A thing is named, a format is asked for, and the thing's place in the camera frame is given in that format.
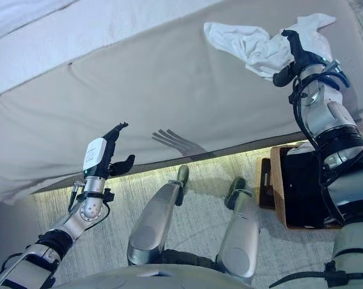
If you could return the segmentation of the black white robot left hand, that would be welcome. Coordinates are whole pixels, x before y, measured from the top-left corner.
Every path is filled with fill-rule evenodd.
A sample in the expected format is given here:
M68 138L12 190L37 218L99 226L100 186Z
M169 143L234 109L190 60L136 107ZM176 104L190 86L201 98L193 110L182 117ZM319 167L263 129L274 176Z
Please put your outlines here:
M110 176L124 175L132 169L135 161L133 154L125 161L111 162L120 131L127 126L126 122L120 123L88 144L82 167L85 178L95 176L108 179Z

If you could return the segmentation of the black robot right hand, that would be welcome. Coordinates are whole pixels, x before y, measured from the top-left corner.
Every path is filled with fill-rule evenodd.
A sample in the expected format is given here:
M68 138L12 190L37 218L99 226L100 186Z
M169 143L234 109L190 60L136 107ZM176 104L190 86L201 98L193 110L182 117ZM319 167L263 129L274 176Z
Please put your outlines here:
M315 64L326 65L327 60L313 52L305 51L302 48L299 34L294 30L283 30L281 36L287 38L290 44L290 51L294 60L285 66L280 72L273 75L273 84L276 87L285 87L295 77L300 76L308 66Z

